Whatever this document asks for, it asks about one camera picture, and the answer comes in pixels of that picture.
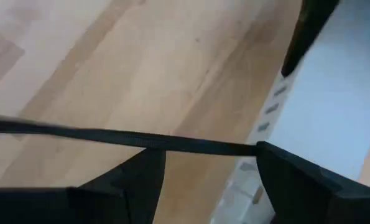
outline black object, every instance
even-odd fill
[[[11,118],[0,118],[0,133],[49,134],[147,148],[78,188],[0,189],[0,223],[152,223],[164,179],[165,152],[170,147],[174,151],[256,156],[276,212],[275,223],[370,223],[370,187],[267,142],[248,146]]]
[[[340,0],[303,0],[294,34],[284,59],[282,75],[287,77],[313,44]]]

